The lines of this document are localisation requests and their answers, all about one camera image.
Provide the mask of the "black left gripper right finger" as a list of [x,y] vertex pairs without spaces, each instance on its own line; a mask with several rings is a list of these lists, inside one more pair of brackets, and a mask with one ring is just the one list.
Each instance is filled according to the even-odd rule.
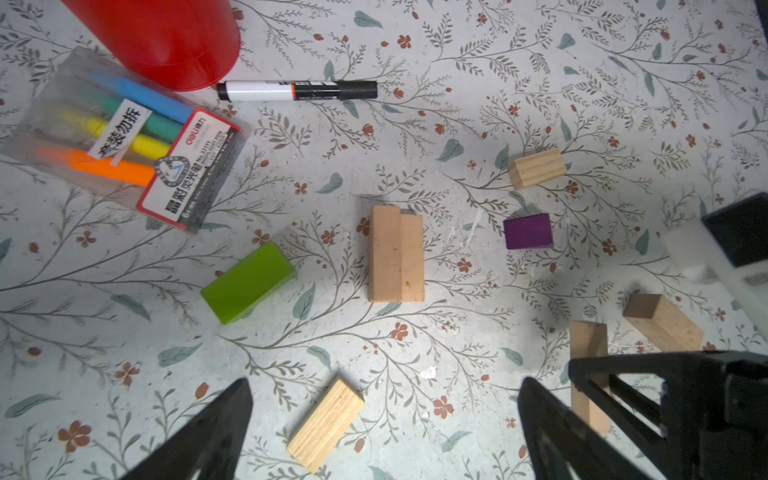
[[537,479],[647,477],[536,379],[523,380],[517,404]]

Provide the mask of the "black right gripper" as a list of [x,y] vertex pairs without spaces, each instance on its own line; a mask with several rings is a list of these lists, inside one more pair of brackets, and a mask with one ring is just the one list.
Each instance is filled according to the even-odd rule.
[[[694,283],[720,283],[767,333],[767,195],[714,211],[661,237]],[[659,401],[625,374],[662,380]],[[569,377],[657,468],[696,478],[767,476],[767,359],[741,352],[672,352],[576,359]]]

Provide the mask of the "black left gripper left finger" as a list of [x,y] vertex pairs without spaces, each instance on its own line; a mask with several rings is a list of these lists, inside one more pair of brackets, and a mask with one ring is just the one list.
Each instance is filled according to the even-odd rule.
[[253,409],[249,382],[234,381],[127,479],[232,479]]

